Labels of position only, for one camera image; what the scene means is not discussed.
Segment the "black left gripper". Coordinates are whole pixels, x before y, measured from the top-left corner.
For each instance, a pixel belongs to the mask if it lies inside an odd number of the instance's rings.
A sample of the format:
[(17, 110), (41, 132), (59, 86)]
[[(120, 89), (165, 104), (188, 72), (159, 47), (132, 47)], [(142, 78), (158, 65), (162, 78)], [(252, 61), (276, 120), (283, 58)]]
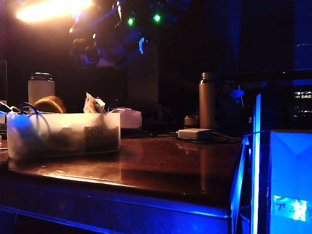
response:
[(80, 69), (117, 67), (116, 43), (109, 39), (74, 39), (70, 49), (73, 65)]

